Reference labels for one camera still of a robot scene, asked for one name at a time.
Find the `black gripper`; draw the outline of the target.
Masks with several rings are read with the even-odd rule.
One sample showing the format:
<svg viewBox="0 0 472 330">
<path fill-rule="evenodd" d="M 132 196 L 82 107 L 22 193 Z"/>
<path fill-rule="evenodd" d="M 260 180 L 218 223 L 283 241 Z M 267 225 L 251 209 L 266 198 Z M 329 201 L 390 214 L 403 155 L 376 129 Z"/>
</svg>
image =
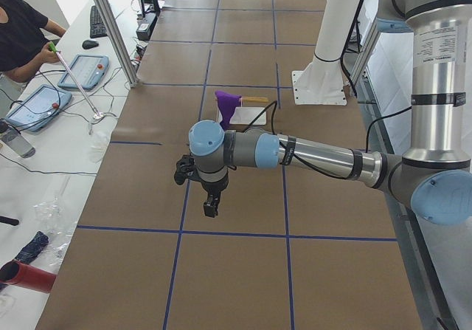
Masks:
<svg viewBox="0 0 472 330">
<path fill-rule="evenodd" d="M 221 200 L 221 193 L 228 187 L 229 176 L 226 173 L 221 179 L 215 182 L 201 181 L 203 189 L 208 193 L 204 202 L 204 215 L 207 217 L 216 217 L 218 215 L 218 206 Z"/>
</svg>

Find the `person's hand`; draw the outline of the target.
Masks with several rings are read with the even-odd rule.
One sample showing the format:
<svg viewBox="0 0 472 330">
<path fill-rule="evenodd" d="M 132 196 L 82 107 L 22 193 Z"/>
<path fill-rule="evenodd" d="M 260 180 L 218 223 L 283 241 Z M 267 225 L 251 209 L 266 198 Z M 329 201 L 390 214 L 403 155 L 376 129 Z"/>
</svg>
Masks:
<svg viewBox="0 0 472 330">
<path fill-rule="evenodd" d="M 38 55 L 41 63 L 57 63 L 60 61 L 57 54 L 52 51 L 49 46 L 43 47 Z"/>
</svg>

